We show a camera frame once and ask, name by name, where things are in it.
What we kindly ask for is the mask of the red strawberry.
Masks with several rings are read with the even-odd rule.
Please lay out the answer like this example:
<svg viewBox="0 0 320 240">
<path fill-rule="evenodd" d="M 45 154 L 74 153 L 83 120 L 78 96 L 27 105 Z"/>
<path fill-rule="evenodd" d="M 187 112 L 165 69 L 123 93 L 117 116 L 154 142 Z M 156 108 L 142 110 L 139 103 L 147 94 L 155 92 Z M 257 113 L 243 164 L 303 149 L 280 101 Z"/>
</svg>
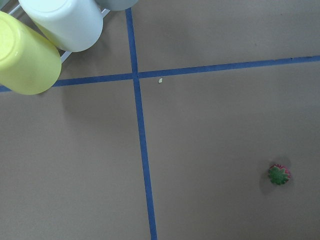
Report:
<svg viewBox="0 0 320 240">
<path fill-rule="evenodd" d="M 270 182 L 278 186 L 288 183 L 292 178 L 289 169 L 282 164 L 273 164 L 269 167 L 267 173 Z"/>
</svg>

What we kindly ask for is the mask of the grey upturned cup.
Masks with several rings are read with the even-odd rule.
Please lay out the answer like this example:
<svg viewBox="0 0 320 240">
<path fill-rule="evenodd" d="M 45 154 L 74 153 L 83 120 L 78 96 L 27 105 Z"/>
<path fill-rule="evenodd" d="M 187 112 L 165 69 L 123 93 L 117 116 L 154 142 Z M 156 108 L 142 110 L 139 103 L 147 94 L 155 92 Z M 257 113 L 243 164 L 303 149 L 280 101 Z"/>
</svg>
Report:
<svg viewBox="0 0 320 240">
<path fill-rule="evenodd" d="M 124 11 L 134 6 L 138 0 L 96 0 L 96 3 L 111 11 Z"/>
</svg>

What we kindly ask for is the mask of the yellow upturned cup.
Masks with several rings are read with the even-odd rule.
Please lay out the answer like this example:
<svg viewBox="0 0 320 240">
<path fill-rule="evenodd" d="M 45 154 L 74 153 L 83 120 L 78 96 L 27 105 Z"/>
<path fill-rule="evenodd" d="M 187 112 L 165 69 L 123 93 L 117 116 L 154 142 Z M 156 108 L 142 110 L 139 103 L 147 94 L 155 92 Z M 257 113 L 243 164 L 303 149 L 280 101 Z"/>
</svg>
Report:
<svg viewBox="0 0 320 240">
<path fill-rule="evenodd" d="M 13 16 L 0 13 L 0 84 L 22 95 L 47 91 L 58 80 L 57 48 Z"/>
</svg>

